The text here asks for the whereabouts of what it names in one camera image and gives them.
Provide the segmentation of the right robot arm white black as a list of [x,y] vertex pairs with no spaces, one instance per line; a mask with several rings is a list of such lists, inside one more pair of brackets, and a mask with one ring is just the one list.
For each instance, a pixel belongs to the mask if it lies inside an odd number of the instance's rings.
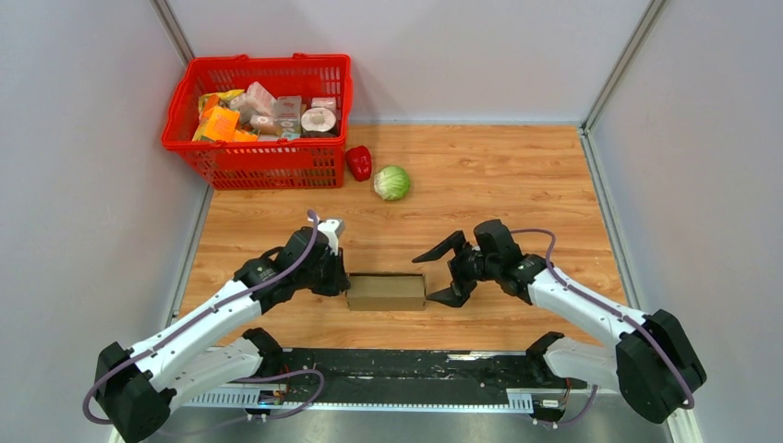
[[554,265],[554,240],[540,256],[523,252],[514,234],[499,219],[483,221],[474,229],[474,245],[455,231],[416,257],[422,263],[454,254],[447,263],[449,287],[427,299],[461,307],[479,282],[493,281],[506,294],[561,316],[599,342],[586,344],[556,331],[543,335],[525,352],[526,373],[538,386],[560,378],[610,389],[654,424],[694,408],[693,394],[707,375],[673,314],[663,309],[649,314],[611,301]]

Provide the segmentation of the brown cardboard box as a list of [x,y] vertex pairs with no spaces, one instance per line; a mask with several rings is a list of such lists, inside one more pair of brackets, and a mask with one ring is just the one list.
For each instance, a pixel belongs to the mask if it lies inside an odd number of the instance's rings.
[[417,273],[352,273],[346,301],[351,311],[423,311],[426,280]]

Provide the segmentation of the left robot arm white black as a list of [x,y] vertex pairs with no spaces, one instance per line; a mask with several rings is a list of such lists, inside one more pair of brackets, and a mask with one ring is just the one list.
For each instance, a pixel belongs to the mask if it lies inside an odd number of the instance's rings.
[[343,221],[308,219],[286,245],[247,261],[174,324],[128,348],[113,342],[101,350],[94,385],[82,404],[85,416],[112,425],[126,442],[140,442],[161,431],[184,403],[222,384],[281,379],[282,357],[262,329],[249,329],[220,350],[211,347],[299,290],[336,296],[349,288],[339,246]]

